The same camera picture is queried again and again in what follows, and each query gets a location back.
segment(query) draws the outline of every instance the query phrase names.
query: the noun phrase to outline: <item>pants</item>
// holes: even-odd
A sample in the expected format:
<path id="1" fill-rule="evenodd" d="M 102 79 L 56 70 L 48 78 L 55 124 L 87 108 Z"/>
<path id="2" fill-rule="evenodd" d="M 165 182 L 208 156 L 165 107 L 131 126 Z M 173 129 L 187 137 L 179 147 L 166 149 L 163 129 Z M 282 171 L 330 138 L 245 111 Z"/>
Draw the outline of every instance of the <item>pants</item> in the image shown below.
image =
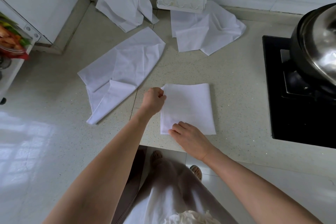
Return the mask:
<path id="1" fill-rule="evenodd" d="M 209 213 L 221 224 L 237 224 L 193 172 L 166 158 L 154 161 L 124 224 L 161 224 L 187 210 Z"/>

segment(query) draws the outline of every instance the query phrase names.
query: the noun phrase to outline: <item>stainless steel pot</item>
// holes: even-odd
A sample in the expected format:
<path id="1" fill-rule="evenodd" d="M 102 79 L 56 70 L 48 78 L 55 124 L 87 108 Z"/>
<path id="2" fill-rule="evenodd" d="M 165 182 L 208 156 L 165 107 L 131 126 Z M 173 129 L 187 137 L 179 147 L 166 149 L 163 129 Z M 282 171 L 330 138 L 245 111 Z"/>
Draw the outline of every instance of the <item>stainless steel pot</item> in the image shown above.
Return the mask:
<path id="1" fill-rule="evenodd" d="M 307 83 L 336 96 L 336 3 L 302 17 L 292 34 L 290 55 Z"/>

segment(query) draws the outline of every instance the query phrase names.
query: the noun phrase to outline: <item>black gas stove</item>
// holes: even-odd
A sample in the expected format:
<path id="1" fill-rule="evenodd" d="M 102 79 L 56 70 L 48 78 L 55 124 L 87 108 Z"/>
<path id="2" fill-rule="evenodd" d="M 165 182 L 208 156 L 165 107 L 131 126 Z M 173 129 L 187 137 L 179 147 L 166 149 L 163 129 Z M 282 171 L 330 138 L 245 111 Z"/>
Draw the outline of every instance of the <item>black gas stove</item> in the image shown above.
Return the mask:
<path id="1" fill-rule="evenodd" d="M 289 38 L 262 41 L 272 137 L 336 148 L 336 99 L 302 79 L 289 56 Z"/>

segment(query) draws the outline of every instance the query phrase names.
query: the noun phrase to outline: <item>right hand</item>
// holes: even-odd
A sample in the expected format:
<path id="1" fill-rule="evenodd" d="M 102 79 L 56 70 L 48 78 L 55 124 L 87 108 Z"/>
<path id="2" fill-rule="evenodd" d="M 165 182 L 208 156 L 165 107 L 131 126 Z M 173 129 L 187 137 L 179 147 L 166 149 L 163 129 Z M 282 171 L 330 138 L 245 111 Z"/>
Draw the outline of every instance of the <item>right hand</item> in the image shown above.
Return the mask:
<path id="1" fill-rule="evenodd" d="M 198 128 L 188 123 L 175 123 L 168 133 L 186 153 L 198 160 L 203 161 L 207 154 L 216 149 Z"/>

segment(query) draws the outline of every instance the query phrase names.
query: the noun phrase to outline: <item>folded white cloth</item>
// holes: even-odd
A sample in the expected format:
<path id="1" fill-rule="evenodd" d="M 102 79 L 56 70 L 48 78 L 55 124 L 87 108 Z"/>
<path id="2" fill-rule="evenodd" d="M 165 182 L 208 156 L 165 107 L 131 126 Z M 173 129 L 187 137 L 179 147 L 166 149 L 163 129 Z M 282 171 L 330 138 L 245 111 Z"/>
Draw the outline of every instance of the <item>folded white cloth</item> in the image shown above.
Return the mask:
<path id="1" fill-rule="evenodd" d="M 159 21 L 149 0 L 98 0 L 96 8 L 124 32 L 141 25 L 144 16 L 153 24 Z"/>
<path id="2" fill-rule="evenodd" d="M 147 27 L 78 72 L 89 95 L 89 124 L 96 124 L 144 81 L 165 45 Z"/>
<path id="3" fill-rule="evenodd" d="M 240 37 L 246 26 L 214 1 L 202 14 L 170 11 L 171 31 L 179 52 L 201 50 L 211 55 Z"/>
<path id="4" fill-rule="evenodd" d="M 215 135 L 209 84 L 166 84 L 167 96 L 161 109 L 161 134 L 168 134 L 174 123 L 183 121 L 197 127 L 205 135 Z"/>

